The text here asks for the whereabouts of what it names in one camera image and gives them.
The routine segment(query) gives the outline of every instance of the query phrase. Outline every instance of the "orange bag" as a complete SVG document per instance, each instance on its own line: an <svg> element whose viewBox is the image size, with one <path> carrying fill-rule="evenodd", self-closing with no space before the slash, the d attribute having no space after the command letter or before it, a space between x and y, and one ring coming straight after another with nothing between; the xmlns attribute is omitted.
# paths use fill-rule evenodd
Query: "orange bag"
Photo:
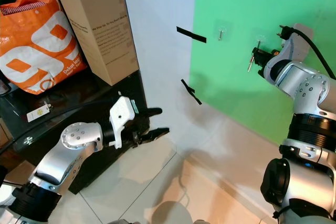
<svg viewBox="0 0 336 224"><path fill-rule="evenodd" d="M17 0L0 9L0 69L12 83L40 94L86 68L57 0Z"/></svg>

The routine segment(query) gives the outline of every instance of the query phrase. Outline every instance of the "cardboard box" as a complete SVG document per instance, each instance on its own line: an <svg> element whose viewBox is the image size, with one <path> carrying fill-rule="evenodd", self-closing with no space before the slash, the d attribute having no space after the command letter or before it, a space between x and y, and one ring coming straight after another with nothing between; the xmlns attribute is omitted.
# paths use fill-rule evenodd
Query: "cardboard box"
<svg viewBox="0 0 336 224"><path fill-rule="evenodd" d="M109 85L139 69L125 0L61 0L93 73Z"/></svg>

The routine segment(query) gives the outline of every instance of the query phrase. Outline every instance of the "green wall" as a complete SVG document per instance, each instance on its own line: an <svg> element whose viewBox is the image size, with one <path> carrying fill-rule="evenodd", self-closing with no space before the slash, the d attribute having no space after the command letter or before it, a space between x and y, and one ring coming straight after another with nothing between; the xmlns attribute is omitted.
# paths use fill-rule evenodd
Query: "green wall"
<svg viewBox="0 0 336 224"><path fill-rule="evenodd" d="M267 139L281 143L292 117L292 100L260 77L247 73L252 49L281 49L279 25L302 23L336 71L336 0L196 0L190 86L202 101ZM220 28L223 39L218 40ZM306 64L325 72L311 51Z"/></svg>

